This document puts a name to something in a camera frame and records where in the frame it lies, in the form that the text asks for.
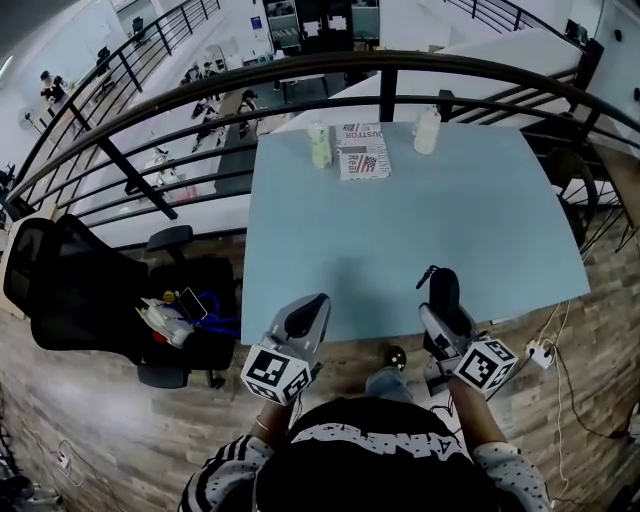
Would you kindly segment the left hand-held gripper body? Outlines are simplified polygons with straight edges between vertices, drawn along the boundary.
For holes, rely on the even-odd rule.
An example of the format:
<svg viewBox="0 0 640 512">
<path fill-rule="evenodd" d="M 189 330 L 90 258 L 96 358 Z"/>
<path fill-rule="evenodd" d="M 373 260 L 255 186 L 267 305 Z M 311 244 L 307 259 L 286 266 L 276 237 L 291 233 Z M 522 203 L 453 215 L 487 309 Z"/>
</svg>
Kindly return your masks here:
<svg viewBox="0 0 640 512">
<path fill-rule="evenodd" d="M 282 332 L 265 332 L 251 347 L 241 379 L 254 395 L 286 406 L 295 401 L 322 368 L 317 351 L 324 330 L 303 338 L 287 338 Z"/>
</svg>

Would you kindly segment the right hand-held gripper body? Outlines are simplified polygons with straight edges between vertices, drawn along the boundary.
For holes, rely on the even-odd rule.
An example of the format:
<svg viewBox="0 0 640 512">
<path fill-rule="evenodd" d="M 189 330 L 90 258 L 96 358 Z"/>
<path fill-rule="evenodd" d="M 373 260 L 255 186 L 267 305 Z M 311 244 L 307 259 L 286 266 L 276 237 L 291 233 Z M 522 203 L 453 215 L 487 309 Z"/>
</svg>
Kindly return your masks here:
<svg viewBox="0 0 640 512">
<path fill-rule="evenodd" d="M 504 382 L 517 362 L 518 356 L 501 340 L 481 339 L 472 342 L 464 355 L 431 362 L 425 370 L 425 382 L 432 397 L 444 392 L 452 377 L 486 395 Z"/>
</svg>

